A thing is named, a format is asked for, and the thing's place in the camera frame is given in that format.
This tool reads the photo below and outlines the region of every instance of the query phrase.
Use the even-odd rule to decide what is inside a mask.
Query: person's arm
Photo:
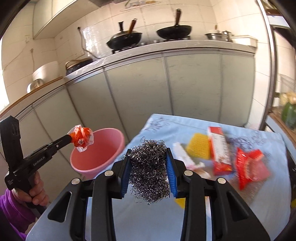
[[[26,206],[26,202],[46,206],[49,198],[43,189],[43,181],[38,172],[35,173],[35,186],[30,190],[30,195],[20,189],[6,190],[5,195],[0,197],[0,208],[6,218],[20,233],[25,233],[28,226],[35,222],[36,217]]]

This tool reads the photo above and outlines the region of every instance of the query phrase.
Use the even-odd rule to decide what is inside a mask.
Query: purple fleece jacket
[[[15,200],[12,192],[8,189],[6,190],[5,195],[0,196],[0,209],[2,209],[18,235],[25,240],[25,232],[28,229],[28,226],[35,222],[36,219],[31,210],[19,204]]]

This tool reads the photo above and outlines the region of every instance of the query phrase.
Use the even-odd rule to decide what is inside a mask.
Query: window
[[[9,105],[4,79],[2,75],[2,63],[1,63],[1,50],[2,50],[2,39],[0,40],[0,111]]]

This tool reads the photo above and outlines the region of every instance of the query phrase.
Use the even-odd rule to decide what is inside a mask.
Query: red and white box
[[[214,175],[225,175],[232,172],[232,164],[225,136],[221,127],[209,127],[211,156],[214,162]]]

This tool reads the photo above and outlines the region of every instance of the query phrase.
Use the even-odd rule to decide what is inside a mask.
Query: wooden countertop edge
[[[47,83],[45,83],[44,85],[39,86],[38,88],[32,90],[30,93],[25,94],[23,97],[19,98],[17,101],[15,101],[14,103],[12,103],[9,107],[7,107],[2,113],[0,113],[0,118],[2,118],[7,112],[9,112],[13,107],[15,107],[18,103],[20,103],[21,101],[23,101],[25,98],[27,98],[28,96],[30,96],[31,94],[37,92],[38,90],[58,81],[61,80],[63,77],[58,77],[54,80],[51,80]]]
[[[275,123],[278,124],[278,126],[283,130],[283,132],[287,135],[287,137],[290,139],[290,141],[296,148],[296,134],[288,127],[286,127],[286,125],[283,123],[283,121],[277,114],[271,112],[269,113],[269,116],[275,121]]]

